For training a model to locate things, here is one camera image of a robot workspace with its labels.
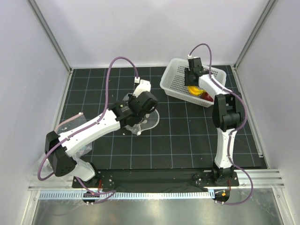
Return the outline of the clear polka dot zip bag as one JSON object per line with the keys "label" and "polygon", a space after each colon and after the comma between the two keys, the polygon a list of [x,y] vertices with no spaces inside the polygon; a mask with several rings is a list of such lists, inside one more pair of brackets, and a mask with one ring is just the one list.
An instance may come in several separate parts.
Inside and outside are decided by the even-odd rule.
{"label": "clear polka dot zip bag", "polygon": [[[133,94],[133,93],[128,93],[123,98],[127,103],[127,106],[128,106],[129,94]],[[159,121],[159,113],[156,109],[150,114],[146,114],[142,117],[139,117],[136,116],[133,113],[133,111],[129,108],[129,115],[126,116],[126,118],[121,120],[121,124],[125,129],[131,131],[133,134],[140,135],[143,131],[154,128],[158,124],[158,121]]]}

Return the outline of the yellow banana bunch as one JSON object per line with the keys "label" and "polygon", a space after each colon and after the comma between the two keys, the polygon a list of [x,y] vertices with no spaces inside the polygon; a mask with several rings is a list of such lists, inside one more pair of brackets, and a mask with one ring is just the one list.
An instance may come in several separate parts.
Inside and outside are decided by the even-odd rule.
{"label": "yellow banana bunch", "polygon": [[199,89],[197,86],[187,86],[189,93],[193,96],[200,96],[205,93],[205,90]]}

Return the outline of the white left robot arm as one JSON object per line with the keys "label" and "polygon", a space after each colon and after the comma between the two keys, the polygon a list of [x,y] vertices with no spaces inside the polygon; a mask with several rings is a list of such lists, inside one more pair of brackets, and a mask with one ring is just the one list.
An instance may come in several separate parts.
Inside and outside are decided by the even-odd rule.
{"label": "white left robot arm", "polygon": [[149,91],[139,96],[129,94],[126,100],[107,106],[94,119],[67,132],[46,135],[45,158],[53,170],[52,174],[62,177],[71,174],[93,188],[99,183],[95,167],[80,159],[79,151],[96,139],[125,128],[135,135],[154,128],[159,121],[156,110],[157,98]]}

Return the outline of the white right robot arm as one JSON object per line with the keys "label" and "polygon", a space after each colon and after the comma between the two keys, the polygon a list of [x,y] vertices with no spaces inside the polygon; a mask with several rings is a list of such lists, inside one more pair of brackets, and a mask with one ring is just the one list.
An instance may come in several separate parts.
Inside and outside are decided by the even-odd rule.
{"label": "white right robot arm", "polygon": [[211,74],[211,68],[204,70],[201,58],[189,55],[187,61],[185,86],[199,87],[214,99],[212,120],[217,129],[217,153],[211,180],[215,185],[221,186],[233,178],[234,138],[238,128],[244,125],[244,105],[239,95],[226,88]]}

